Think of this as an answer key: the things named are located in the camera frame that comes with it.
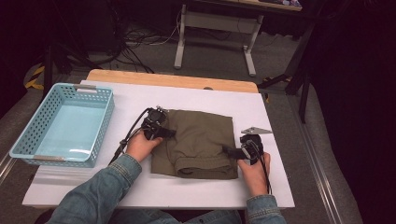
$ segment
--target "basket handle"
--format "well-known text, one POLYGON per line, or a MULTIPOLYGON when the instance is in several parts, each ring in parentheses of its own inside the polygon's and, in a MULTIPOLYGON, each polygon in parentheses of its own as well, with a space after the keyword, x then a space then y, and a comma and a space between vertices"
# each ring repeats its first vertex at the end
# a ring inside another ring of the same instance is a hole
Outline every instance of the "basket handle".
POLYGON ((33 160, 38 161, 64 161, 64 157, 34 155, 33 160))
POLYGON ((73 84, 73 87, 75 89, 84 89, 84 90, 96 91, 96 86, 93 86, 93 85, 73 84))

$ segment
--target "denim jacket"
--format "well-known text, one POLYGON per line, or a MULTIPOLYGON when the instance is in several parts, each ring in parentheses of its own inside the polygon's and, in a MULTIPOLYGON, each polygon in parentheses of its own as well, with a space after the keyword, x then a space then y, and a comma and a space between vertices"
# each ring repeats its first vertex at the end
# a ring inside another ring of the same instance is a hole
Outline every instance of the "denim jacket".
MULTIPOLYGON (((155 209, 116 209, 119 201, 142 172, 140 164, 125 154, 87 182, 68 192, 48 223, 179 223, 155 209)), ((247 200, 250 223, 286 223, 272 195, 247 200)), ((236 211, 219 210, 186 223, 241 223, 236 211)))

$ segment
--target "light blue plastic basket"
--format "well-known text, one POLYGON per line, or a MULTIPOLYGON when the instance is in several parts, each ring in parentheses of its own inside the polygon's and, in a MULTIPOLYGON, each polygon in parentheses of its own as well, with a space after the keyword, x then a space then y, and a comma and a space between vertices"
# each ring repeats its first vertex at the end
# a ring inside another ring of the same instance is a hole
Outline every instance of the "light blue plastic basket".
POLYGON ((111 88, 55 84, 9 155, 34 165, 93 167, 113 109, 111 88))

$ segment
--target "olive green cloth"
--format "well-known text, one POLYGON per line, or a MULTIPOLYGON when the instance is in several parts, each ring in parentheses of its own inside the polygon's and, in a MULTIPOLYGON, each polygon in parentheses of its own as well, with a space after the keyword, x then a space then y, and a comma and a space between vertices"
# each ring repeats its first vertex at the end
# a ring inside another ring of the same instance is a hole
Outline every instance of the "olive green cloth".
POLYGON ((200 111, 170 110, 164 128, 175 137, 152 151, 151 172, 196 179, 235 179, 236 160, 222 147, 235 147, 233 118, 200 111))

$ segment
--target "jacket sleeve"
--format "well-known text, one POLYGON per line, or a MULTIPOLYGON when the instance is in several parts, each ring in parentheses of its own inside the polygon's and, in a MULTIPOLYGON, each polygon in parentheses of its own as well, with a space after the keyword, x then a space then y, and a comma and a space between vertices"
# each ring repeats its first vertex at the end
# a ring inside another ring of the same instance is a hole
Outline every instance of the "jacket sleeve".
POLYGON ((68 192, 48 223, 107 223, 141 172, 140 164, 133 157, 120 156, 68 192))
POLYGON ((259 195, 247 200, 247 213, 251 224, 286 224, 273 195, 259 195))

